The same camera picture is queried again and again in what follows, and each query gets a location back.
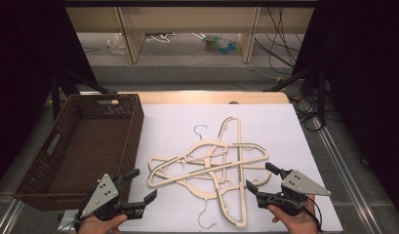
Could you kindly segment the metal floor rail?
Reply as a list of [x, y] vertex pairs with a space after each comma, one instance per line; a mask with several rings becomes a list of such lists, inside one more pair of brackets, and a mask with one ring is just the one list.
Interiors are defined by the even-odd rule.
[[11, 234], [20, 214], [24, 208], [24, 203], [17, 199], [8, 201], [8, 206], [0, 215], [0, 234]]
[[337, 170], [341, 183], [343, 184], [351, 204], [358, 214], [365, 230], [368, 234], [382, 234], [376, 216], [368, 205], [365, 196], [361, 192], [349, 168], [346, 166], [338, 148], [335, 144], [327, 126], [323, 124], [318, 117], [313, 120], [314, 125], [318, 128], [318, 133], [328, 151], [328, 154]]

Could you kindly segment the light wooden shelf unit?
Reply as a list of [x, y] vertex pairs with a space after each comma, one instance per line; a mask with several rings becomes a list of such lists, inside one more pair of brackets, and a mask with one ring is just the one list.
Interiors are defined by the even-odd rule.
[[68, 7], [77, 32], [121, 33], [129, 62], [139, 58], [147, 33], [236, 33], [244, 62], [252, 57], [255, 35], [282, 27], [287, 34], [306, 32], [311, 8], [286, 7]]

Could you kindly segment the person's right hand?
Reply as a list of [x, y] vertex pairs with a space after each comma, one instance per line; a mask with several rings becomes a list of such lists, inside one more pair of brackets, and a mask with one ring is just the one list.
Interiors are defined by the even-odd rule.
[[290, 234], [318, 234], [317, 221], [314, 218], [314, 202], [315, 196], [309, 195], [308, 203], [305, 206], [306, 211], [295, 216], [287, 215], [281, 209], [273, 205], [269, 205], [267, 209], [274, 215], [272, 222], [277, 223], [281, 221], [287, 227]]

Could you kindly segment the white table mat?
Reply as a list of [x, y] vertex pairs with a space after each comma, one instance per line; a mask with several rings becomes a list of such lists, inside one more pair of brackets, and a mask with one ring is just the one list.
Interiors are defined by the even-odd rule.
[[[156, 190], [157, 197], [144, 210], [140, 219], [127, 220], [120, 225], [123, 234], [275, 234], [286, 232], [283, 223], [273, 223], [272, 213], [258, 207], [257, 198], [246, 187], [248, 224], [236, 227], [222, 216], [217, 200], [204, 201], [184, 186], [169, 183], [160, 187], [147, 184], [147, 161], [153, 157], [174, 158], [184, 154], [201, 139], [216, 140], [222, 122], [228, 117], [241, 119], [244, 143], [262, 146], [269, 158], [262, 162], [263, 170], [245, 170], [246, 180], [261, 192], [278, 193], [281, 177], [270, 173], [265, 163], [279, 169], [300, 171], [324, 186], [293, 106], [285, 104], [146, 104], [136, 167], [140, 174], [131, 183], [129, 201], [141, 200]], [[236, 122], [230, 121], [222, 142], [236, 141]], [[197, 170], [198, 166], [173, 164], [166, 173], [181, 175]], [[203, 191], [213, 191], [208, 180], [190, 181]], [[319, 206], [316, 213], [324, 233], [340, 233], [339, 218], [330, 196], [315, 195]], [[223, 196], [229, 213], [240, 218], [239, 192]]]

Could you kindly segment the brown woven basket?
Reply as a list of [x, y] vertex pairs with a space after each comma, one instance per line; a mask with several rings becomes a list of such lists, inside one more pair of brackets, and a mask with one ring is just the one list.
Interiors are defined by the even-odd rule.
[[137, 94], [69, 96], [14, 197], [40, 211], [77, 209], [103, 175], [135, 167], [143, 118]]

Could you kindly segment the person's left hand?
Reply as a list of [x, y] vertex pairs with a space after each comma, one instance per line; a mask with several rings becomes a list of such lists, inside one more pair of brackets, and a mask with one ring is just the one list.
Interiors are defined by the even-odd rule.
[[126, 220], [127, 216], [125, 214], [120, 214], [107, 221], [91, 216], [81, 223], [78, 234], [121, 234], [119, 226]]

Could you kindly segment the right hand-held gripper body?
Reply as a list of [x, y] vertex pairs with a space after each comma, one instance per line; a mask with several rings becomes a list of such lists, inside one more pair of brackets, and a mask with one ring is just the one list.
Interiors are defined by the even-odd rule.
[[324, 186], [307, 177], [300, 171], [283, 170], [281, 191], [275, 194], [261, 192], [264, 197], [257, 198], [258, 207], [266, 209], [269, 205], [276, 206], [285, 214], [295, 216], [301, 213], [307, 204], [307, 195], [330, 196], [331, 192]]

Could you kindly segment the clear plastic bag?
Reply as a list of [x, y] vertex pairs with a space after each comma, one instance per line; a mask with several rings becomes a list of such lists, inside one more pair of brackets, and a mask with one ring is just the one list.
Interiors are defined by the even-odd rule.
[[106, 45], [113, 55], [126, 54], [126, 46], [121, 33], [115, 33], [110, 39], [107, 40]]

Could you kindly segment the black metal stand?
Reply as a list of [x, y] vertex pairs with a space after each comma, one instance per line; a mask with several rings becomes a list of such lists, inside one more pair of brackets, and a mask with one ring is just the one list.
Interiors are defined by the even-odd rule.
[[314, 116], [319, 121], [318, 130], [322, 130], [327, 126], [325, 121], [325, 84], [326, 79], [319, 62], [314, 62], [312, 65], [296, 72], [290, 78], [280, 82], [272, 88], [268, 88], [268, 92], [279, 92], [287, 86], [293, 84], [298, 79], [304, 79], [299, 92], [304, 96], [311, 96], [314, 91], [317, 91], [317, 107], [314, 111]]
[[110, 94], [110, 90], [102, 87], [96, 81], [81, 76], [70, 69], [56, 67], [51, 78], [54, 119], [57, 119], [61, 110], [60, 92], [63, 92], [67, 97], [70, 95], [79, 95], [80, 92], [76, 87], [77, 84], [84, 84], [101, 94]]

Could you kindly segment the dark curtain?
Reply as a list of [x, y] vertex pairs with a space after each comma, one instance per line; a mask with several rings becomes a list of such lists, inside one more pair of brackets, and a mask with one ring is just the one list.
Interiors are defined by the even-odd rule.
[[96, 80], [59, 0], [0, 0], [0, 180], [20, 153], [52, 78]]
[[315, 61], [399, 213], [399, 0], [318, 0], [295, 71]]

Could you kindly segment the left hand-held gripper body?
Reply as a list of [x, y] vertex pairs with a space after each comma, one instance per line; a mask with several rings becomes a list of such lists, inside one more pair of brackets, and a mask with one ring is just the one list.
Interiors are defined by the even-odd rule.
[[111, 177], [104, 174], [98, 180], [98, 184], [90, 192], [90, 197], [84, 200], [84, 207], [79, 209], [77, 219], [82, 221], [90, 216], [99, 220], [107, 221], [118, 215], [126, 215], [127, 219], [140, 219], [143, 210], [134, 210], [132, 203], [125, 203], [120, 200], [120, 189], [124, 182], [122, 175]]

